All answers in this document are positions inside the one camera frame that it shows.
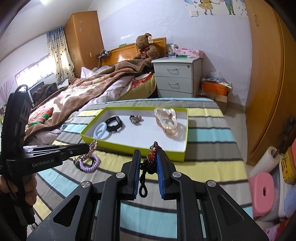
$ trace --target cable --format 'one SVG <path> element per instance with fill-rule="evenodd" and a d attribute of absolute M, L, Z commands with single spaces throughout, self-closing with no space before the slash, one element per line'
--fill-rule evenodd
<path fill-rule="evenodd" d="M 101 54 L 102 54 L 102 52 L 104 51 L 104 49 L 102 49 L 102 51 L 100 52 L 100 57 L 99 57 L 99 66 L 98 67 L 100 67 L 100 60 L 101 60 Z"/>
<path fill-rule="evenodd" d="M 8 187 L 9 193 L 10 193 L 11 196 L 13 197 L 13 201 L 14 201 L 16 204 L 18 204 L 17 197 L 16 197 L 16 195 L 12 192 L 12 190 L 11 190 L 11 188 L 10 188 L 10 186 L 9 186 L 8 180 L 7 180 L 6 178 L 4 178 L 4 179 L 5 179 L 6 185 L 7 185 L 7 187 Z"/>

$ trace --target black smartwatch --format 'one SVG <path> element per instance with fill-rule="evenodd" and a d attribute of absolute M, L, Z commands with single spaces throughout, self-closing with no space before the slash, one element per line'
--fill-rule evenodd
<path fill-rule="evenodd" d="M 109 126 L 110 123 L 111 123 L 111 122 L 114 122 L 114 121 L 117 122 L 117 125 L 115 125 L 115 126 Z M 106 120 L 105 123 L 107 124 L 107 131 L 108 131 L 108 132 L 117 131 L 119 128 L 122 127 L 122 121 L 121 121 L 121 119 L 119 118 L 119 116 L 111 117 L 111 118 L 109 118 L 108 120 Z"/>

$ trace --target black cord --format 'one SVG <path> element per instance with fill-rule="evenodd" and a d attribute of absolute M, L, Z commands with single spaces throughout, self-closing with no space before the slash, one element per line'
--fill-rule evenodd
<path fill-rule="evenodd" d="M 147 197 L 148 190 L 145 185 L 145 179 L 146 179 L 146 173 L 148 174 L 154 174 L 157 171 L 157 165 L 156 162 L 150 162 L 148 159 L 144 159 L 144 161 L 141 163 L 140 169 L 143 171 L 142 175 L 140 177 L 140 188 L 139 188 L 139 195 L 140 197 Z"/>
<path fill-rule="evenodd" d="M 140 188 L 139 188 L 139 195 L 140 195 L 140 197 L 143 197 L 143 198 L 147 197 L 147 195 L 148 195 L 148 190 L 147 190 L 147 187 L 145 185 L 145 175 L 146 175 L 146 171 L 143 171 L 142 175 L 140 177 L 141 185 L 140 185 Z"/>
<path fill-rule="evenodd" d="M 12 190 L 11 190 L 11 188 L 10 188 L 10 186 L 9 186 L 9 183 L 8 183 L 7 179 L 6 179 L 6 178 L 4 178 L 4 179 L 5 179 L 6 185 L 7 185 L 7 187 L 8 187 L 8 190 L 9 190 L 11 196 L 13 197 L 12 200 L 13 200 L 16 204 L 18 204 L 16 195 L 12 192 Z"/>

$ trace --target blue gripper pad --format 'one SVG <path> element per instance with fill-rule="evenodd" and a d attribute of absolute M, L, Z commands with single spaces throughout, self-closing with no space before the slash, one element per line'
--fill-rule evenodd
<path fill-rule="evenodd" d="M 138 187 L 140 181 L 140 164 L 141 164 L 141 156 L 137 160 L 137 166 L 135 170 L 135 176 L 133 177 L 133 197 L 136 199 L 138 194 Z"/>
<path fill-rule="evenodd" d="M 157 177 L 158 177 L 158 186 L 161 199 L 165 198 L 165 179 L 163 177 L 163 170 L 160 163 L 159 152 L 157 153 Z"/>

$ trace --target human hand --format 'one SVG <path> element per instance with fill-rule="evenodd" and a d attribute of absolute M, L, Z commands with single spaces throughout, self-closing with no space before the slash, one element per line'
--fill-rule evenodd
<path fill-rule="evenodd" d="M 31 174 L 31 179 L 25 185 L 25 192 L 26 192 L 25 200 L 30 206 L 33 206 L 37 201 L 37 190 L 36 190 L 37 180 L 35 176 L 36 176 L 36 173 Z M 16 185 L 14 185 L 10 180 L 7 180 L 7 182 L 11 191 L 13 193 L 16 193 L 18 191 Z M 0 175 L 0 190 L 4 193 L 9 192 L 9 189 L 5 181 L 5 177 L 3 175 Z"/>

